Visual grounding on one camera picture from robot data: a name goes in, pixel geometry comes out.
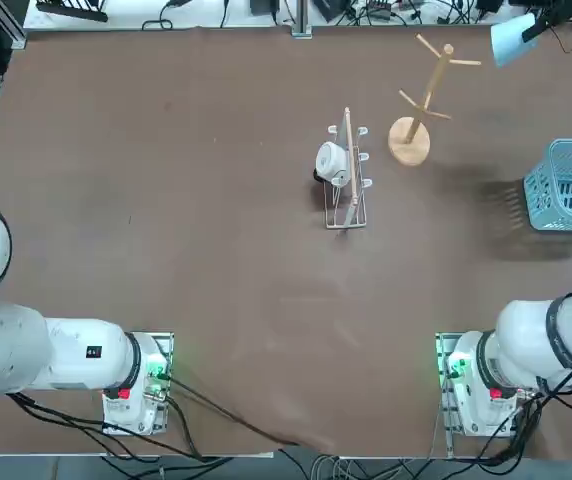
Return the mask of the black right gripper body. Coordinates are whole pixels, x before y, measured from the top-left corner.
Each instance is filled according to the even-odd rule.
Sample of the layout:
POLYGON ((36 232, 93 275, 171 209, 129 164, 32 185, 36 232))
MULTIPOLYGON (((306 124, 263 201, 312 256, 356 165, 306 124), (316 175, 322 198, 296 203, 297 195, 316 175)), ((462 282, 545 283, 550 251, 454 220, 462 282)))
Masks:
POLYGON ((552 5, 541 11, 534 25, 536 33, 542 33, 550 27, 565 23, 572 17, 572 5, 552 5))

